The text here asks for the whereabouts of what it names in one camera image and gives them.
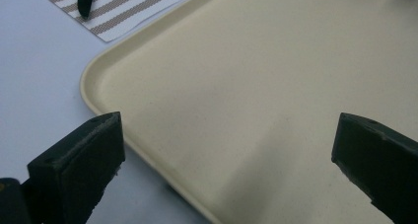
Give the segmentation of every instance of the beige tray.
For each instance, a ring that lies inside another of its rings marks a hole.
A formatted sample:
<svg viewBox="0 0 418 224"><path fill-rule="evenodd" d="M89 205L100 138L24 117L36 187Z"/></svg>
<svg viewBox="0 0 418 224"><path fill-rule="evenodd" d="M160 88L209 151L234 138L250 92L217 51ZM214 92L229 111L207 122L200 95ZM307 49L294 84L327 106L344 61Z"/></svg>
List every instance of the beige tray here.
<svg viewBox="0 0 418 224"><path fill-rule="evenodd" d="M82 96L214 223L391 223L330 161L341 112L418 139L418 23L390 3L191 0Z"/></svg>

